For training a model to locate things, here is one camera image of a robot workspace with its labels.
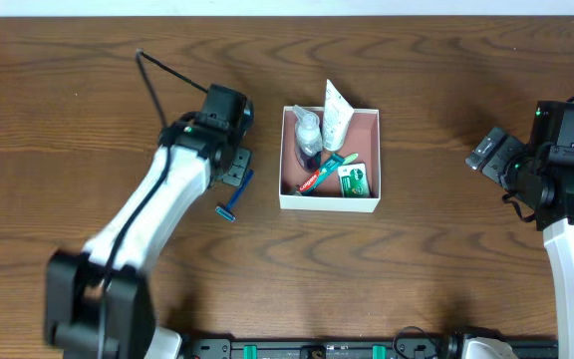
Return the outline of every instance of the cardboard box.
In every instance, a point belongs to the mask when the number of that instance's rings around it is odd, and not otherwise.
[[[305,108],[323,119],[323,108]],[[305,172],[296,159],[296,115],[291,106],[283,109],[283,131],[280,146],[280,176],[278,198],[283,209],[373,212],[380,201],[380,113],[378,110],[356,109],[349,125],[343,147],[338,155],[358,153],[354,164],[363,163],[371,198],[342,198],[338,173],[332,173],[309,196],[290,195],[296,185],[304,183],[311,174]],[[323,152],[322,163],[329,156]]]

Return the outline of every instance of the green tape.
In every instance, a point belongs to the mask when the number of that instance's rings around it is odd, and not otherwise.
[[[256,346],[255,345],[245,345],[243,347],[243,359],[256,359]]]
[[[384,345],[374,345],[374,359],[387,359],[387,348]]]

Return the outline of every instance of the transparent bottle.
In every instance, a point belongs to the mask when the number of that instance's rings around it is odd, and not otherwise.
[[[312,173],[320,167],[323,152],[323,138],[320,134],[320,119],[315,113],[294,106],[296,114],[296,158],[302,168]]]

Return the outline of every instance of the wood grain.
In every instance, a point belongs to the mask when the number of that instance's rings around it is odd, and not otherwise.
[[[574,18],[0,19],[0,357],[42,343],[44,269],[141,181],[157,120],[142,47],[253,99],[256,176],[234,224],[194,203],[151,287],[163,323],[237,337],[391,337],[404,325],[556,333],[541,233],[464,159],[492,127],[526,140],[537,100],[574,94]],[[169,116],[202,95],[150,71]],[[381,111],[373,214],[280,210],[281,113],[331,79]]]

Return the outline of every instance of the soap box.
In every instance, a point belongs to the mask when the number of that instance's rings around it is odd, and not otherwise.
[[[323,108],[305,108],[323,119]],[[380,186],[380,113],[378,110],[356,109],[338,155],[357,153],[354,164],[363,163],[367,168],[370,198],[343,198],[338,173],[332,173],[309,196],[290,195],[296,185],[304,183],[311,174],[305,172],[296,159],[296,115],[291,106],[283,109],[283,131],[280,146],[280,175],[278,199],[282,209],[307,209],[373,212],[381,197]],[[322,163],[328,158],[323,152]]]

